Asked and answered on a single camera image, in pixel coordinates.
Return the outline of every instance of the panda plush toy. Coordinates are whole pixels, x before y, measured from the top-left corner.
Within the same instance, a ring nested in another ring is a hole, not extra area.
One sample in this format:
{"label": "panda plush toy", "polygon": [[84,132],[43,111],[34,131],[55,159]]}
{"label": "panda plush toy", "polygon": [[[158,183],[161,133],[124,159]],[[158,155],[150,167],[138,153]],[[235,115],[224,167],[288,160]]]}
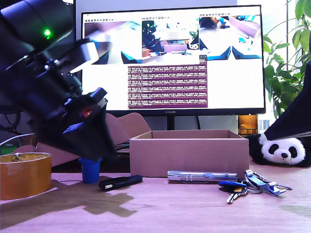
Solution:
{"label": "panda plush toy", "polygon": [[261,165],[311,166],[311,137],[269,141],[264,133],[247,136],[249,154]]}

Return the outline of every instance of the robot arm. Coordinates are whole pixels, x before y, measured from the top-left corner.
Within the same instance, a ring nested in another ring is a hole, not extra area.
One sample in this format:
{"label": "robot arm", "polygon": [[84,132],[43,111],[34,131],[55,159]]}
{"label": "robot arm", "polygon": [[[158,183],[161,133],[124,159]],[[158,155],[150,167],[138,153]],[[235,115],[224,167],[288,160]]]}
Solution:
{"label": "robot arm", "polygon": [[91,159],[112,158],[105,90],[83,95],[77,78],[61,75],[95,62],[95,44],[80,40],[58,60],[46,52],[72,27],[62,0],[22,0],[2,9],[0,91],[32,117],[39,142]]}

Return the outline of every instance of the desk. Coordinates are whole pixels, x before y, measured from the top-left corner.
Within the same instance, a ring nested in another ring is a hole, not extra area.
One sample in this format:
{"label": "desk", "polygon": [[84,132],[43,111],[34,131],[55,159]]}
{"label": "desk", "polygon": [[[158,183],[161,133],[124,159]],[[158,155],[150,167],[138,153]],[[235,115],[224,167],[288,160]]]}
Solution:
{"label": "desk", "polygon": [[[248,194],[232,205],[214,184],[171,184],[164,178],[103,193],[82,176],[55,173],[54,189],[2,201],[3,233],[307,233],[311,230],[311,168],[250,169],[293,187],[282,198]],[[128,174],[102,174],[117,177]]]}

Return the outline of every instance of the brown tape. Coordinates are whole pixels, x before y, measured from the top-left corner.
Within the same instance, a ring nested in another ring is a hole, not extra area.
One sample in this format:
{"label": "brown tape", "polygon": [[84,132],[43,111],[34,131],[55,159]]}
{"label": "brown tape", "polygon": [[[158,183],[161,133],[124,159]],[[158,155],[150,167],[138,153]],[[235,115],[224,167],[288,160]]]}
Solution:
{"label": "brown tape", "polygon": [[52,185],[51,155],[17,153],[0,156],[0,200],[45,192]]}

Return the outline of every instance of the small blue cup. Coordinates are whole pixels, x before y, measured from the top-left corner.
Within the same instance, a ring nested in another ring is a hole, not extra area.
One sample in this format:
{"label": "small blue cup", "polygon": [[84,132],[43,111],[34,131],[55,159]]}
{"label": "small blue cup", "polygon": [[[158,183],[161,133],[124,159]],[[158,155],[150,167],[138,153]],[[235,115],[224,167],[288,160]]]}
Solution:
{"label": "small blue cup", "polygon": [[98,159],[97,161],[86,158],[79,159],[84,183],[96,183],[99,181],[101,160],[102,159]]}

